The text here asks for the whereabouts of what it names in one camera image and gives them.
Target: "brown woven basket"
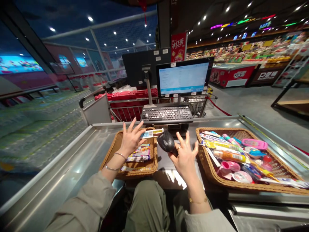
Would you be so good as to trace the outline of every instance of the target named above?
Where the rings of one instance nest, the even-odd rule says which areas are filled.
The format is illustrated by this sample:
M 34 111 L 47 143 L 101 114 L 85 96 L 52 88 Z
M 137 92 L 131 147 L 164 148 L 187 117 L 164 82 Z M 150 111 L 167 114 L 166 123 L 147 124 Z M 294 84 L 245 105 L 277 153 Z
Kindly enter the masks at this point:
M 220 135 L 227 134 L 231 138 L 236 137 L 239 140 L 243 140 L 244 138 L 248 139 L 256 139 L 258 138 L 246 129 L 239 128 L 213 128 L 213 127 L 199 127 L 196 129 L 197 139 L 199 143 L 202 142 L 202 138 L 200 137 L 200 132 L 202 131 L 214 131 Z M 269 149 L 267 149 L 265 154 L 268 154 L 273 158 L 273 162 L 271 163 L 274 174 L 274 177 L 282 177 L 282 178 L 293 178 L 298 180 L 303 180 L 300 176 L 298 176 L 290 167 L 285 165 L 274 153 L 272 153 Z M 309 195 L 309 190 L 307 189 L 297 189 L 294 187 L 289 187 L 287 185 L 279 185 L 279 184 L 247 184 L 240 183 L 232 180 L 226 180 L 218 176 L 216 170 L 214 168 L 214 164 L 212 159 L 210 158 L 206 148 L 204 146 L 199 146 L 199 158 L 206 173 L 206 176 L 210 179 L 210 181 L 224 185 L 226 187 L 231 187 L 234 189 L 248 189 L 248 190 L 259 190 L 259 191 L 270 191 L 270 192 L 282 192 L 289 194 L 298 194 L 298 195 Z
M 153 127 L 148 127 L 146 130 L 155 130 Z M 110 146 L 103 163 L 101 164 L 100 170 L 102 170 L 103 167 L 110 161 L 110 159 L 113 157 L 114 153 L 119 150 L 122 142 L 122 135 L 123 131 L 119 131 L 112 142 L 112 145 Z M 116 179 L 134 179 L 134 178 L 140 178 L 143 176 L 150 176 L 153 173 L 155 173 L 158 169 L 158 150 L 157 150 L 157 139 L 156 138 L 149 138 L 146 140 L 145 143 L 150 144 L 150 160 L 146 162 L 129 162 L 125 165 L 130 168 L 138 168 L 138 167 L 147 167 L 151 168 L 151 170 L 145 170 L 145 171 L 119 171 Z

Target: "beige jacket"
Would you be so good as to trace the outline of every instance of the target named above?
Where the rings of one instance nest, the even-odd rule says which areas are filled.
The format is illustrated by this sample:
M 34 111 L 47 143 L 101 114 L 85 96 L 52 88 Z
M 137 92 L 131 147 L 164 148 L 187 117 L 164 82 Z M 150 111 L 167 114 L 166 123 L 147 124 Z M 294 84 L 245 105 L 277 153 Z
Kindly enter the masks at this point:
M 111 183 L 98 172 L 81 188 L 77 197 L 62 205 L 45 231 L 97 232 L 100 217 L 106 216 L 115 192 Z M 189 232 L 235 232 L 219 209 L 205 214 L 186 213 L 185 221 Z

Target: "keyboard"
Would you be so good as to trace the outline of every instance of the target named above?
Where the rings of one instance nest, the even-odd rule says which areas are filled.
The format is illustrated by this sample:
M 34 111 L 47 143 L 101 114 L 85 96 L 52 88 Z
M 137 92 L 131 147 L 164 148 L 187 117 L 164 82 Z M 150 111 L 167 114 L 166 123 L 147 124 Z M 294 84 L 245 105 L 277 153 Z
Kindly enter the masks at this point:
M 145 125 L 190 123 L 193 122 L 193 116 L 188 106 L 153 107 L 143 109 L 141 120 Z

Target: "tile floor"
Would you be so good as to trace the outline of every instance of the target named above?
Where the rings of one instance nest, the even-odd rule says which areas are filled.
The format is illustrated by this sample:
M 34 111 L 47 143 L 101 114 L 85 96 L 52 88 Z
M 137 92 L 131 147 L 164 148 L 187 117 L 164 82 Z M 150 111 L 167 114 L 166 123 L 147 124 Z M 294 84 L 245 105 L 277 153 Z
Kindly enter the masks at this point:
M 246 115 L 290 144 L 309 152 L 309 121 L 270 107 L 282 89 L 270 86 L 226 89 L 211 87 L 213 94 L 218 97 L 216 105 L 227 113 Z M 282 101 L 308 98 L 309 88 L 289 89 Z M 224 116 L 225 114 L 214 108 L 207 115 Z

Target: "cash register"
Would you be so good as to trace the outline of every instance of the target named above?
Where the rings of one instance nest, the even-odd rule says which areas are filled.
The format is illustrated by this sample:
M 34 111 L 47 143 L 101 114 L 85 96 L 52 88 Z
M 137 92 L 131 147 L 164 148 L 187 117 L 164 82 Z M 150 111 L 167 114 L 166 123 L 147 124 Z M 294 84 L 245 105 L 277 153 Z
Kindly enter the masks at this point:
M 185 124 L 193 122 L 190 107 L 186 102 L 181 102 L 181 97 L 206 93 L 213 61 L 213 57 L 207 57 L 156 65 L 158 95 L 174 97 L 178 101 L 152 104 L 151 95 L 149 95 L 149 105 L 145 105 L 142 110 L 141 120 L 144 121 L 144 124 Z M 142 71 L 145 73 L 145 79 L 147 79 L 150 67 L 144 65 Z

